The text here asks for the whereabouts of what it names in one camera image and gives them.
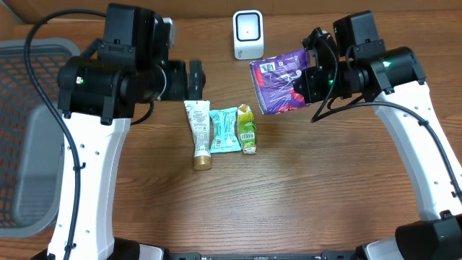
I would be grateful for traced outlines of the white cream tube gold cap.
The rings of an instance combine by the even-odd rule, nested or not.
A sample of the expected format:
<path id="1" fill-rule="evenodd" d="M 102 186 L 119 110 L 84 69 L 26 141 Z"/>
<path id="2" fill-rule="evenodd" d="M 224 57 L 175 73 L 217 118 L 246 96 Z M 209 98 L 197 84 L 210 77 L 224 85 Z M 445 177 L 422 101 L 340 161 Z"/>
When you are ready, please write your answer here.
<path id="1" fill-rule="evenodd" d="M 194 141 L 193 166 L 195 170 L 211 168 L 210 153 L 210 102 L 208 100 L 184 101 Z"/>

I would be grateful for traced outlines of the purple sanitary pad pack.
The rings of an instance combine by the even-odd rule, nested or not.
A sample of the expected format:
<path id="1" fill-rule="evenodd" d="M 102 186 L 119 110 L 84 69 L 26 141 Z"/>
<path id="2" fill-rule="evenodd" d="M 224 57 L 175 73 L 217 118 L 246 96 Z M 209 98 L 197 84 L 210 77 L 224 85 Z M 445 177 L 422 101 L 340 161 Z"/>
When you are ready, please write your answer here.
<path id="1" fill-rule="evenodd" d="M 304 97 L 294 91 L 294 85 L 309 66 L 309 55 L 304 49 L 250 63 L 262 114 L 274 115 L 307 106 Z"/>

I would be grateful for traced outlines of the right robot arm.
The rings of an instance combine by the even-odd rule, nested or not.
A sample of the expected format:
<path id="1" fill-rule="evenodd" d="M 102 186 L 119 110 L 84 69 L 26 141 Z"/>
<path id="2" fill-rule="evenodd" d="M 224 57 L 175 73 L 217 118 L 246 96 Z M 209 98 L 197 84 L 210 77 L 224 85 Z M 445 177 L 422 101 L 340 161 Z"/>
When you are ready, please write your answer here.
<path id="1" fill-rule="evenodd" d="M 461 164 L 437 119 L 424 70 L 412 49 L 387 50 L 372 12 L 315 28 L 303 41 L 315 65 L 295 85 L 306 103 L 320 103 L 314 121 L 347 108 L 371 107 L 391 135 L 411 180 L 419 221 L 386 239 L 358 246 L 353 259 L 459 259 Z"/>

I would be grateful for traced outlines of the green yellow snack pack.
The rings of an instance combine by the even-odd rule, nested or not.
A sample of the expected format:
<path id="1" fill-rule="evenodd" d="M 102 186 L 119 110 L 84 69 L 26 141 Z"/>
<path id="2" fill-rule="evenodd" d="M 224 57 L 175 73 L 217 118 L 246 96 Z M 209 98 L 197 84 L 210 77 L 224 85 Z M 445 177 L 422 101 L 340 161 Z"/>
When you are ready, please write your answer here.
<path id="1" fill-rule="evenodd" d="M 237 108 L 237 137 L 244 155 L 256 154 L 256 124 L 249 105 Z"/>

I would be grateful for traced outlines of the teal snack packet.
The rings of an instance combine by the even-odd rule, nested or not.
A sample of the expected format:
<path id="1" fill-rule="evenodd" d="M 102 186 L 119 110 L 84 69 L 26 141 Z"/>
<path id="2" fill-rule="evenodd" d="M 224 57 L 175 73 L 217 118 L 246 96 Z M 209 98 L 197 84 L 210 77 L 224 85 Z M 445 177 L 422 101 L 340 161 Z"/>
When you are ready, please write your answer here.
<path id="1" fill-rule="evenodd" d="M 211 110 L 209 116 L 213 126 L 211 153 L 238 152 L 241 150 L 236 136 L 237 107 Z"/>

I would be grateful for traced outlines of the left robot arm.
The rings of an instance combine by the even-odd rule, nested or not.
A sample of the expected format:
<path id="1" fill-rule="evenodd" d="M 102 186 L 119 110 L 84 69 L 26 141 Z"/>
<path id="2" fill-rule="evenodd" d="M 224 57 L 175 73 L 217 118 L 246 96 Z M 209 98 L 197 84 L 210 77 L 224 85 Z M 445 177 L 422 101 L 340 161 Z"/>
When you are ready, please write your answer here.
<path id="1" fill-rule="evenodd" d="M 113 202 L 121 150 L 137 104 L 199 103 L 201 62 L 171 61 L 175 24 L 150 9 L 112 3 L 103 38 L 58 72 L 48 109 L 64 133 L 56 227 L 39 259 L 165 260 L 166 248 L 116 238 Z"/>

